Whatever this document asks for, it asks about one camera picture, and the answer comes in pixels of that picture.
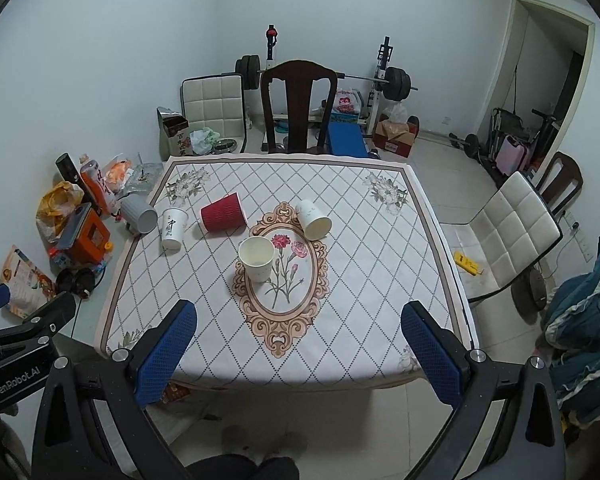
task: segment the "yellow object on chair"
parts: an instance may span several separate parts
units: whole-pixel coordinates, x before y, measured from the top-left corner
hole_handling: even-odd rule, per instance
[[[476,274],[480,274],[480,270],[478,270],[478,265],[473,261],[464,256],[464,254],[456,251],[454,253],[454,261],[458,267],[466,270],[470,275],[475,276]]]

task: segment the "white chair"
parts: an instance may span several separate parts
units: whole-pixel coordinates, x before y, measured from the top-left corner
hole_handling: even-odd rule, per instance
[[[211,128],[221,137],[235,140],[240,153],[244,152],[247,127],[242,76],[231,73],[185,79],[180,101],[189,132]]]
[[[460,251],[482,270],[472,276],[458,269],[470,303],[507,288],[562,238],[546,204],[520,172],[468,224],[440,225],[451,251]]]

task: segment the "chair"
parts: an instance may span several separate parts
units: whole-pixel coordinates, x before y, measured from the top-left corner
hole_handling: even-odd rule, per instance
[[[545,181],[552,172],[552,169],[557,162],[562,163],[562,167],[554,179],[547,185],[544,191],[541,191],[542,198],[547,204],[551,204],[554,200],[558,200],[562,194],[567,191],[567,188],[572,182],[575,182],[576,187],[562,200],[554,209],[552,214],[557,217],[558,213],[561,213],[567,204],[576,196],[576,194],[582,189],[584,183],[582,179],[582,173],[575,160],[569,155],[565,155],[561,152],[555,152],[554,158],[551,159],[549,166],[546,168],[544,175],[538,182],[537,189],[540,191]]]
[[[542,197],[517,171],[468,224],[441,224],[451,251],[460,251],[482,271],[460,278],[469,302],[507,288],[561,240],[562,232]]]
[[[189,131],[208,127],[238,143],[240,153],[247,145],[244,91],[239,74],[209,75],[185,79],[180,86],[182,115]]]
[[[267,143],[269,153],[276,152],[276,135],[273,126],[273,111],[271,109],[271,96],[269,95],[269,85],[274,79],[280,79],[285,82],[286,87],[286,108],[288,113],[289,153],[327,153],[324,147],[327,127],[331,117],[331,109],[336,99],[336,90],[338,87],[338,75],[329,68],[325,68],[317,63],[304,60],[293,60],[281,63],[262,74],[260,82],[260,92],[262,96],[262,108],[264,110],[264,124],[267,132]],[[329,97],[327,97],[324,114],[322,115],[322,124],[320,125],[320,134],[318,135],[318,145],[315,148],[307,149],[307,129],[309,127],[309,108],[311,101],[311,90],[314,81],[328,79],[331,83]]]

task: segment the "dark brown wooden chair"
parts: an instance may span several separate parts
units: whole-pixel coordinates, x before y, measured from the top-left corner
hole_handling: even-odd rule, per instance
[[[262,108],[264,109],[264,125],[267,132],[267,143],[269,153],[275,153],[276,134],[273,126],[273,111],[271,110],[271,96],[269,85],[274,79],[285,82],[286,87],[286,109],[288,113],[289,136],[288,153],[327,153],[324,141],[331,117],[333,101],[336,99],[338,88],[338,75],[329,68],[325,68],[312,61],[293,60],[279,64],[262,74],[260,92],[262,95]],[[307,149],[307,130],[309,127],[309,108],[311,101],[311,90],[314,81],[328,79],[331,83],[329,97],[324,107],[318,145]]]
[[[570,186],[572,182],[575,183],[576,187],[573,189],[565,198],[562,200],[557,206],[555,206],[551,213],[554,217],[558,216],[558,213],[561,213],[567,204],[576,196],[576,194],[582,189],[582,174],[580,173],[580,168],[578,167],[575,160],[573,160],[569,155],[565,155],[561,152],[555,152],[554,158],[551,159],[551,162],[546,168],[544,175],[538,182],[538,186],[536,189],[540,191],[545,181],[551,174],[551,170],[556,165],[556,163],[560,161],[562,167],[560,168],[559,173],[555,176],[555,178],[548,184],[546,189],[541,192],[541,196],[544,199],[544,202],[550,206],[551,202],[560,198],[560,196],[564,193],[564,191]]]

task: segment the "paper cup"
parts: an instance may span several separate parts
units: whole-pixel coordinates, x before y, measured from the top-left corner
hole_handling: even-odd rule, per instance
[[[240,244],[238,258],[252,282],[263,283],[269,279],[273,268],[273,252],[271,240],[262,236],[249,237]]]
[[[307,240],[320,240],[331,231],[331,219],[311,200],[302,200],[296,205],[296,214]]]
[[[247,225],[237,193],[225,196],[200,210],[200,217],[209,232],[227,231]]]
[[[189,215],[186,211],[173,207],[162,213],[162,246],[170,251],[179,251],[182,247],[184,229]]]
[[[145,235],[158,225],[158,213],[141,195],[131,194],[122,198],[120,214],[135,234]]]

